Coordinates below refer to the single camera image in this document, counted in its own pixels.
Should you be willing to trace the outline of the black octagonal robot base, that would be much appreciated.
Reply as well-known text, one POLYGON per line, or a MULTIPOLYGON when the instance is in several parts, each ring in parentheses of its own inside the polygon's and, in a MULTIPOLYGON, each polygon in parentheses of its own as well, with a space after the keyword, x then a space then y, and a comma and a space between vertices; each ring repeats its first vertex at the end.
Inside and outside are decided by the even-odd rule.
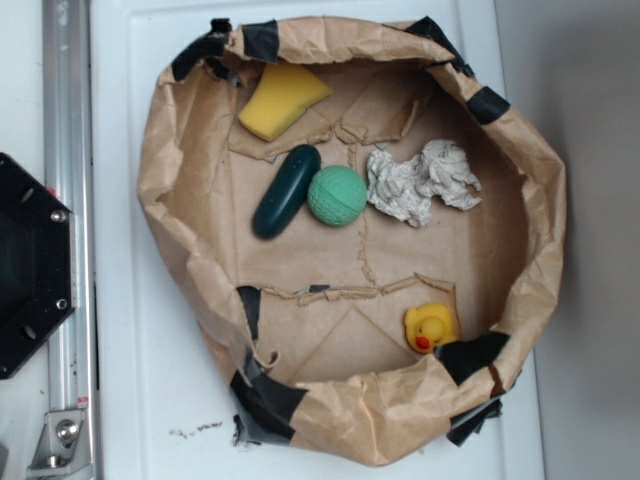
POLYGON ((1 378, 13 377, 74 311, 73 213, 1 155, 1 378))

